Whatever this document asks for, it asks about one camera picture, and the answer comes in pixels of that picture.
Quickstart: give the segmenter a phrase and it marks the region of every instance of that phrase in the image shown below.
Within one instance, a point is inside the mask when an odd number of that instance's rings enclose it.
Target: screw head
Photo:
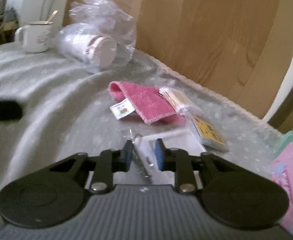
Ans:
[[[182,184],[180,190],[184,193],[190,193],[196,190],[195,186],[191,183]]]
[[[91,189],[94,191],[103,191],[107,189],[107,184],[104,182],[95,182],[91,185]]]

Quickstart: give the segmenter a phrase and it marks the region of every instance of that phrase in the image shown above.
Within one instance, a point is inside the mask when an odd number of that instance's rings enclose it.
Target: gray tablecloth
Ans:
[[[111,81],[154,86],[165,82],[178,87],[218,127],[230,151],[218,153],[253,172],[268,176],[276,133],[262,128],[233,108],[164,73],[143,53],[125,67],[90,74],[81,64],[54,51],[26,54],[15,44],[0,46],[0,98],[15,98],[24,106],[19,122],[0,122],[0,189],[76,152],[99,155],[107,148],[122,148],[129,128],[156,133],[171,126],[144,125],[138,116],[116,120],[109,107],[115,102],[107,92]],[[133,164],[115,183],[144,183]]]

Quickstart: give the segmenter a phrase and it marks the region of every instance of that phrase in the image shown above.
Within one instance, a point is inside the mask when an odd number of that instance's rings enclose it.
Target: container lid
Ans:
[[[112,37],[98,37],[89,47],[87,53],[90,62],[99,62],[99,67],[111,65],[115,58],[117,43]]]

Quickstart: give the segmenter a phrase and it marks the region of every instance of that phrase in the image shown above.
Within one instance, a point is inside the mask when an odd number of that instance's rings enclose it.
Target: pink package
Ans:
[[[118,102],[128,98],[137,114],[146,124],[159,121],[160,119],[166,123],[185,123],[185,118],[178,115],[154,87],[112,81],[109,84],[108,90],[109,94]]]
[[[272,179],[289,197],[289,209],[281,225],[293,235],[293,143],[290,143],[272,163]]]

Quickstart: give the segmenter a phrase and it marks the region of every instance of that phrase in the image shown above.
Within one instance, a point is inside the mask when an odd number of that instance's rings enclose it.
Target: mug rim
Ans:
[[[53,24],[53,22],[46,23],[46,21],[34,21],[29,23],[29,25],[51,25],[51,24]]]

